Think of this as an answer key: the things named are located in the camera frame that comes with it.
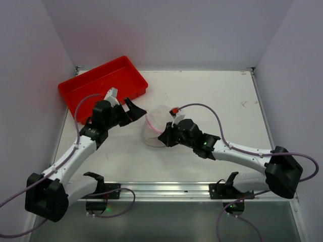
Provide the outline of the white mesh laundry bag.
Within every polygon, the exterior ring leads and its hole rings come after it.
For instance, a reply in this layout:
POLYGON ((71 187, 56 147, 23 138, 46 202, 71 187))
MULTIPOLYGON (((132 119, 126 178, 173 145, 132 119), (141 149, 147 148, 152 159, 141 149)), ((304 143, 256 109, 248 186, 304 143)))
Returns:
POLYGON ((169 106, 158 105, 147 111, 141 132, 141 137, 146 145, 165 147, 165 144, 158 137, 165 131, 166 124, 173 121, 170 110, 169 106))

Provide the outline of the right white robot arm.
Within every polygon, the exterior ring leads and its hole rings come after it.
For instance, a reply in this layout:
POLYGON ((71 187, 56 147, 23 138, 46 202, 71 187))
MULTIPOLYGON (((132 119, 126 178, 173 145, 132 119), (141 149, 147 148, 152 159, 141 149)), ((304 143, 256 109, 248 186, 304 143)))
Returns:
POLYGON ((235 173, 229 185, 241 193, 250 190, 270 190, 276 195, 291 199, 303 173, 301 165, 285 148, 259 150, 225 143, 218 136, 203 133, 191 119, 178 124, 168 122, 158 140, 167 147, 183 145, 203 159, 228 161, 255 170, 255 173, 235 173))

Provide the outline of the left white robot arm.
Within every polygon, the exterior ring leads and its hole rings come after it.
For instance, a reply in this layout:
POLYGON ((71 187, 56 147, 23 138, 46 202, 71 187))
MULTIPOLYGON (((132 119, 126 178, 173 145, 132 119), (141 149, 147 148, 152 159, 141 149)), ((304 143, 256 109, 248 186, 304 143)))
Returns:
POLYGON ((125 99, 125 104, 128 111, 111 98, 94 105, 92 115, 69 150, 42 174, 33 173, 28 177, 26 211, 58 222, 77 200, 86 196, 103 198, 107 193, 103 176, 86 172, 80 180, 69 181, 81 164, 108 138, 111 128, 124 127, 146 115, 146 110, 129 98, 125 99))

